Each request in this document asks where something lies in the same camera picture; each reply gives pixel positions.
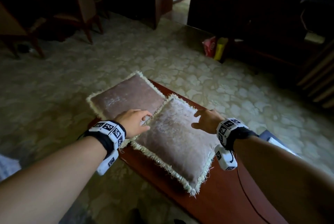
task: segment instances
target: forearm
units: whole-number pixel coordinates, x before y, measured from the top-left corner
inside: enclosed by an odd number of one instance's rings
[[[333,222],[332,180],[301,158],[252,136],[234,142],[256,184],[289,223]]]
[[[0,223],[57,223],[105,156],[99,141],[86,137],[6,179]]]

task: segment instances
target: finger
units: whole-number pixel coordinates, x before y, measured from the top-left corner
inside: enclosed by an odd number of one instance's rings
[[[148,131],[149,129],[151,129],[151,128],[150,128],[148,125],[140,126],[139,133],[146,132],[146,131]]]
[[[195,114],[194,117],[197,118],[198,116],[201,116],[203,114],[204,110],[198,110]]]
[[[199,125],[199,123],[192,123],[191,127],[194,129],[201,129],[201,126]]]
[[[138,111],[138,115],[140,115],[141,117],[144,117],[144,116],[152,116],[151,112],[149,112],[148,110],[141,110],[141,111]]]

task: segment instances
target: fringe trim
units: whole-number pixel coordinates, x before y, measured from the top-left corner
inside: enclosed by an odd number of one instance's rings
[[[169,97],[164,101],[164,103],[161,105],[161,107],[153,114],[152,117],[150,117],[147,121],[145,121],[145,125],[149,125],[150,122],[161,112],[161,110],[163,109],[163,107],[168,104],[168,102],[170,102],[173,99],[177,99],[180,102],[186,104],[188,107],[194,109],[195,111],[197,111],[197,109],[193,108],[192,106],[190,106],[186,101],[180,99],[177,95],[172,94],[169,95]],[[140,150],[144,155],[146,155],[147,157],[153,159],[160,167],[164,168],[172,177],[175,177],[182,185],[183,188],[190,194],[190,196],[195,196],[196,194],[199,193],[199,189],[200,186],[203,182],[206,181],[206,176],[210,170],[213,158],[214,158],[214,151],[212,151],[209,156],[208,159],[203,167],[202,173],[201,175],[197,178],[197,183],[194,187],[192,187],[189,182],[180,174],[178,174],[175,170],[173,170],[173,168],[165,163],[159,156],[157,156],[155,153],[151,152],[150,150],[148,150],[146,147],[138,144],[135,140],[137,139],[138,136],[135,136],[131,139],[128,139],[127,142],[123,142],[120,146],[120,149],[124,148],[129,142],[131,142],[131,146],[136,149],[136,150]]]
[[[123,81],[131,78],[132,76],[138,74],[140,76],[140,78],[142,78],[151,88],[154,89],[155,92],[157,92],[161,97],[165,98],[164,94],[161,93],[144,75],[142,72],[140,71],[135,71],[132,74],[130,74],[127,78],[125,78]],[[108,89],[112,88],[112,87],[108,87],[105,90],[101,90],[95,93],[90,94],[87,98],[86,101],[89,104],[90,108],[94,111],[94,113],[101,118],[102,120],[106,120],[106,116],[103,114],[103,111],[98,108],[97,106],[95,106],[95,104],[92,102],[92,98],[103,93],[104,91],[107,91]]]

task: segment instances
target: cushion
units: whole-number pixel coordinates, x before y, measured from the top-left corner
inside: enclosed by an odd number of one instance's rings
[[[154,114],[165,96],[141,72],[134,72],[114,87],[91,94],[87,102],[103,120],[114,119],[129,109],[148,110]]]
[[[199,120],[195,112],[185,101],[170,95],[145,122],[151,129],[131,140],[135,149],[176,177],[191,196],[199,192],[219,144],[216,135],[191,127]]]

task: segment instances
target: wrist tracker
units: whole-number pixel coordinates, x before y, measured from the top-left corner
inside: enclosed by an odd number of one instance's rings
[[[104,175],[118,158],[117,149],[126,136],[124,127],[113,120],[100,121],[82,135],[83,137],[92,136],[96,138],[107,151],[106,157],[96,170],[99,175]]]
[[[236,139],[247,139],[250,136],[258,135],[235,118],[227,118],[217,127],[217,137],[221,145],[229,151],[234,151],[233,144]]]

